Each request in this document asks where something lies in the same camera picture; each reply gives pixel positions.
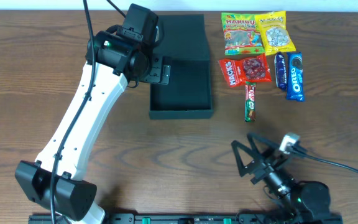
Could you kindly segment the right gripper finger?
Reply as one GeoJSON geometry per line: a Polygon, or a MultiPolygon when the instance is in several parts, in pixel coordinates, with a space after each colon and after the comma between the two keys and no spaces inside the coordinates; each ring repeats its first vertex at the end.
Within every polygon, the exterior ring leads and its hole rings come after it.
{"type": "Polygon", "coordinates": [[[236,159],[236,164],[237,164],[237,168],[239,171],[239,175],[241,177],[245,176],[246,174],[251,174],[254,171],[254,167],[255,167],[255,158],[256,153],[254,150],[252,150],[251,148],[241,144],[239,141],[233,141],[231,143],[232,146],[232,150],[234,153],[234,157],[236,159]],[[245,164],[242,160],[242,157],[240,155],[240,151],[244,151],[248,156],[250,156],[251,158],[253,158],[253,160],[251,162],[249,162],[248,164],[245,164]]]}
{"type": "Polygon", "coordinates": [[[279,148],[278,143],[275,143],[255,133],[248,133],[247,139],[250,145],[250,149],[247,150],[247,153],[250,156],[271,156],[279,148]],[[259,151],[257,147],[258,144],[265,146],[265,150],[263,152],[259,151]]]}

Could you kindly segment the blue Oreo cookie pack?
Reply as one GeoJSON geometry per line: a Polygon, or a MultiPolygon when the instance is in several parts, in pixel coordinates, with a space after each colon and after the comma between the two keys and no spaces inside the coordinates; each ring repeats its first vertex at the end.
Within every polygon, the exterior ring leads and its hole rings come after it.
{"type": "Polygon", "coordinates": [[[303,55],[301,52],[287,53],[288,55],[288,84],[287,99],[304,101],[303,86],[303,55]]]}

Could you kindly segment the red Hacks candy bag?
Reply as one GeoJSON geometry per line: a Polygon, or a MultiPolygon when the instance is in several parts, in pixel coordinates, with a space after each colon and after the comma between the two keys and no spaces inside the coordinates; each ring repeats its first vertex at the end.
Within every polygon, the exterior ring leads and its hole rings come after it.
{"type": "Polygon", "coordinates": [[[224,58],[218,60],[224,79],[229,87],[251,83],[271,82],[272,77],[265,54],[256,57],[234,60],[224,58]]]}

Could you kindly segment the black cardboard box with lid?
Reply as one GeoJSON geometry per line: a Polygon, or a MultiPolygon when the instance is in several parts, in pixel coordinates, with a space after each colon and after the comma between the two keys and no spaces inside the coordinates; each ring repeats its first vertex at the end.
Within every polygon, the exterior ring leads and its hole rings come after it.
{"type": "Polygon", "coordinates": [[[154,52],[171,58],[167,85],[150,86],[150,119],[209,119],[213,115],[211,56],[204,15],[163,15],[154,52]]]}

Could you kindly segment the green Haribo gummy bag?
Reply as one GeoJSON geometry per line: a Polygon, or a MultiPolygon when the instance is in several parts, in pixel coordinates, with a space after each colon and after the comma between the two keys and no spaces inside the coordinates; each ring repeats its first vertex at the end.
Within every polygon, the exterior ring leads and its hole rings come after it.
{"type": "Polygon", "coordinates": [[[262,54],[264,47],[255,14],[222,12],[225,55],[262,54]]]}

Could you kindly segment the yellow candy bag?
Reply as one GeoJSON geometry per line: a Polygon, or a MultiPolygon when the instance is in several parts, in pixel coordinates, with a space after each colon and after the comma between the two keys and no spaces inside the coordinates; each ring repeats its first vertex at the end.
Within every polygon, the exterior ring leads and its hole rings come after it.
{"type": "Polygon", "coordinates": [[[296,47],[287,31],[286,11],[268,12],[254,16],[261,34],[265,55],[294,52],[296,47]]]}

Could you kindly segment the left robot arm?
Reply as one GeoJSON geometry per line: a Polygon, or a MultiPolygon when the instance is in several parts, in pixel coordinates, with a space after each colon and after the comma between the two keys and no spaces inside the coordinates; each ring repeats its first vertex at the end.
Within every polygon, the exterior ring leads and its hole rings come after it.
{"type": "Polygon", "coordinates": [[[117,99],[139,83],[166,85],[170,58],[154,49],[163,39],[158,15],[132,4],[124,22],[90,33],[75,95],[44,149],[21,161],[15,177],[27,198],[50,211],[30,223],[102,223],[97,187],[85,181],[93,146],[117,99]]]}

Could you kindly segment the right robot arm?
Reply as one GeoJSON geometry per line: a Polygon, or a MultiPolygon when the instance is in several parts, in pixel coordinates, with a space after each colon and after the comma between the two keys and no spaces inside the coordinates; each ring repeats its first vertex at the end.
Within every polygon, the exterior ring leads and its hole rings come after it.
{"type": "Polygon", "coordinates": [[[251,182],[264,182],[267,195],[279,210],[259,218],[261,223],[342,223],[342,218],[330,212],[331,197],[326,184],[317,181],[297,181],[285,165],[300,148],[300,137],[284,135],[280,144],[257,134],[247,134],[249,146],[234,140],[231,147],[241,177],[252,175],[251,182]]]}

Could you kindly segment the KitKat Milo bar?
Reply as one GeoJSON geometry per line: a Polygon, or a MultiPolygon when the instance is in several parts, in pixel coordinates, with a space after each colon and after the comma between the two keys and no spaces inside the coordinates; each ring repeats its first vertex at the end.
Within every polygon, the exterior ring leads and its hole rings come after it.
{"type": "Polygon", "coordinates": [[[245,122],[255,121],[255,88],[256,83],[246,83],[245,122]]]}

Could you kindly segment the dark blue chocolate bar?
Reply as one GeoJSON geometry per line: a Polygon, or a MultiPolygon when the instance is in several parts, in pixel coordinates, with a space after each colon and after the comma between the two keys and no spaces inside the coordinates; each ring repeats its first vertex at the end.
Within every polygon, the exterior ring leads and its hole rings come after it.
{"type": "Polygon", "coordinates": [[[285,57],[281,52],[274,57],[276,86],[282,91],[287,90],[287,69],[285,57]]]}

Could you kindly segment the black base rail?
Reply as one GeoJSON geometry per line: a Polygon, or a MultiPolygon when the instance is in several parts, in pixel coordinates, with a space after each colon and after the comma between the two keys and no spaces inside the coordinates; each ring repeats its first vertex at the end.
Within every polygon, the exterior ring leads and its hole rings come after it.
{"type": "MultiPolygon", "coordinates": [[[[31,215],[28,224],[52,223],[49,215],[31,215]]],[[[131,213],[116,213],[104,219],[108,224],[262,224],[262,223],[330,223],[342,224],[341,217],[324,221],[301,222],[298,220],[276,221],[263,214],[239,215],[134,215],[131,213]]]]}

